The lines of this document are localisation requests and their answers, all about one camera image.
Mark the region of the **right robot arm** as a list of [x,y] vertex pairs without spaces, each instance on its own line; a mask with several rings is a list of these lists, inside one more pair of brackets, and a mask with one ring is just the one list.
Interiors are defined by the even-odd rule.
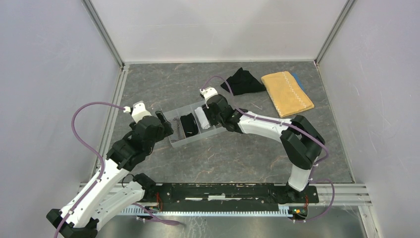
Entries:
[[299,202],[306,196],[312,167],[322,151],[325,140],[313,125],[301,115],[292,119],[276,119],[253,112],[234,109],[227,99],[215,94],[204,96],[204,112],[210,125],[221,125],[227,131],[255,134],[280,142],[292,163],[286,196]]

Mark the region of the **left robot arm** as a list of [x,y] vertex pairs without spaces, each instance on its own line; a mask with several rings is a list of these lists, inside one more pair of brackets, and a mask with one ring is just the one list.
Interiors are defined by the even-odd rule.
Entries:
[[51,209],[47,219],[56,228],[54,236],[94,238],[98,231],[130,204],[150,202],[156,189],[147,184],[150,179],[137,175],[122,191],[107,197],[114,186],[147,156],[155,144],[173,133],[161,111],[155,116],[148,112],[132,114],[131,131],[115,142],[97,174],[82,191],[61,209]]

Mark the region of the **clear plastic organizer box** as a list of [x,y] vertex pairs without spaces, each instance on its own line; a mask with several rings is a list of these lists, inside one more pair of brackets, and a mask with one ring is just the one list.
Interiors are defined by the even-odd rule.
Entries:
[[163,113],[173,130],[173,134],[169,136],[173,148],[226,131],[221,125],[201,127],[199,108],[204,104],[205,102],[201,101]]

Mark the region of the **white underwear black waistband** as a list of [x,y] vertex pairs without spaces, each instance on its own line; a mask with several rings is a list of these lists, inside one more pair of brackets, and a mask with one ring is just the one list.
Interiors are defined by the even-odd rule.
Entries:
[[211,124],[210,124],[209,120],[207,119],[206,114],[205,114],[203,108],[201,106],[200,107],[197,107],[194,110],[194,112],[195,112],[195,114],[197,116],[198,123],[200,124],[201,128],[203,130],[209,129],[211,127]]

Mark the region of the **black underwear beige waistband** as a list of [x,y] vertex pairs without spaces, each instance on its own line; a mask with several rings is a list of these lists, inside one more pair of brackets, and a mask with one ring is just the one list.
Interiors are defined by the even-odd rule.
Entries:
[[199,129],[197,122],[192,113],[180,117],[186,138],[192,137],[198,134]]

